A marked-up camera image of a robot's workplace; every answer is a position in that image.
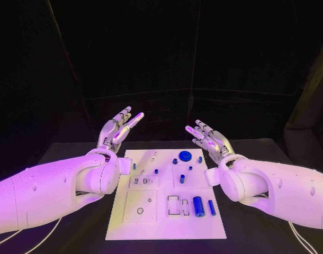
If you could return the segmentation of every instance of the blue object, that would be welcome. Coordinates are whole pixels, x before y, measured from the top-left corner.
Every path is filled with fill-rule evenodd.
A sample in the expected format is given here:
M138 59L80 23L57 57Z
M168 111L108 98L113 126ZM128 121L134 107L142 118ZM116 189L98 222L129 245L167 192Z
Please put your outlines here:
M188 151L181 151L178 154L178 159L181 161L188 161L191 159L191 153Z
M201 197L193 197L193 204L194 204L196 217L203 217L204 209L203 209Z
M184 183L184 180L186 180L186 176L184 176L184 175L180 175L180 183L181 183L181 184Z
M214 206L213 206L211 200L209 200L209 208L210 208L210 213L214 216L216 215L216 211L214 211Z

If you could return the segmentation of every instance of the black backdrop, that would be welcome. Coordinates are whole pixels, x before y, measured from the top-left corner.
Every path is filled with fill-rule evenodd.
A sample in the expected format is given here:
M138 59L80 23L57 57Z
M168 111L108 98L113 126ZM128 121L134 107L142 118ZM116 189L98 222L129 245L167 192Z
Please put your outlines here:
M0 3L0 179L53 142L95 141L128 105L145 112L128 141L186 140L196 119L230 139L279 141L323 3L50 3L63 44L44 0Z

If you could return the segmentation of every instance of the table surface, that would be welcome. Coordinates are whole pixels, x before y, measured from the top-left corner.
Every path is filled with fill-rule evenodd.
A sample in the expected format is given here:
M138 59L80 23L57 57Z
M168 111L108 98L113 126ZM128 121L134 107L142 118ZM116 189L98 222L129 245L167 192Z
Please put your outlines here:
M230 140L235 153L249 159L291 164L272 139ZM53 143L38 164L82 156L95 143ZM197 148L191 141L124 142L126 149ZM207 167L216 166L203 151ZM232 202L220 186L213 187L227 239L105 241L115 192L62 218L56 230L31 253L307 253L286 221ZM0 245L0 253L24 253L49 234L56 221L23 230ZM295 226L304 239L323 254L323 230ZM0 241L13 233L0 234Z

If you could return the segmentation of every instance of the white cable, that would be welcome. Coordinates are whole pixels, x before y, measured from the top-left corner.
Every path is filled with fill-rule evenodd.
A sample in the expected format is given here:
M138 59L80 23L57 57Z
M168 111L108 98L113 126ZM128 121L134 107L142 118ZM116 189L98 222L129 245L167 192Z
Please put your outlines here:
M57 226L60 220L62 220L62 218L59 218L57 223L56 223L56 225L54 225L54 227L53 227L50 233L47 234L46 238L41 240L41 242L40 242L24 254L30 253L30 252L40 246L40 244L44 242L44 240L47 239L47 237L51 235L51 232L54 231L56 226Z
M301 243L301 245L304 246L304 248L308 250L308 248L307 248L307 246L304 245L304 243L301 242L301 240L299 240L299 238L304 240L304 238L299 236L299 234L298 234L298 232L297 232L297 230L295 230L295 228L294 228L294 225L292 225L292 223L288 221L288 224L289 224L289 227L291 227L291 230L292 230L292 233L294 233L294 236L295 236L295 238L298 239L298 241L299 241L299 243ZM310 243L304 240L304 242L307 243L307 245L310 246L310 248L311 248L311 250L312 250L312 252L308 250L308 252L310 252L310 254L317 254L317 251L315 251L315 249L314 249L314 247L310 245Z
M21 230L18 230L11 236L8 236L2 241L0 241L0 244L5 242L11 237L14 237L20 232Z

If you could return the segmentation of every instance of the mechanical hand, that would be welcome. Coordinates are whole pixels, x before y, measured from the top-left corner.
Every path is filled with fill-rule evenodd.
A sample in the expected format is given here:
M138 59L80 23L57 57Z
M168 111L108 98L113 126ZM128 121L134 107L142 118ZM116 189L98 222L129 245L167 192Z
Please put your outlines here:
M186 130L217 163L217 168L204 171L209 185L220 184L232 201L301 226L323 229L323 173L249 160L233 153L224 136L199 120L196 123L196 128L186 126Z
M98 148L111 150L118 153L121 142L126 138L131 128L135 126L141 118L144 118L144 113L131 118L131 107L126 107L116 116L103 125L99 137L98 137Z
M186 126L186 131L196 137L191 141L207 152L211 160L219 164L222 159L235 154L232 146L224 136L214 131L200 120L196 120L197 126Z
M132 160L115 153L144 114L125 124L131 107L105 124L86 155L31 168L0 181L0 233L40 226L111 194Z

